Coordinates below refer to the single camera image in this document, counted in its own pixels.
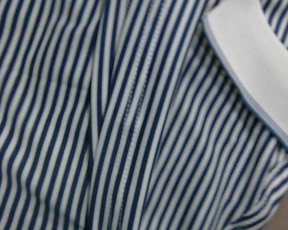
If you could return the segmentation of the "navy white striped polo shirt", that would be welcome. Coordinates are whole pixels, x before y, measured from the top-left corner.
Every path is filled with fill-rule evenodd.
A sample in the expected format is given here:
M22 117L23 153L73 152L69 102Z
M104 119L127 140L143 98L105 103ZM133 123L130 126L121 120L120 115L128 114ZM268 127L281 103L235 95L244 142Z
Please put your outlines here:
M259 230L288 147L208 38L220 0L0 0L0 230Z

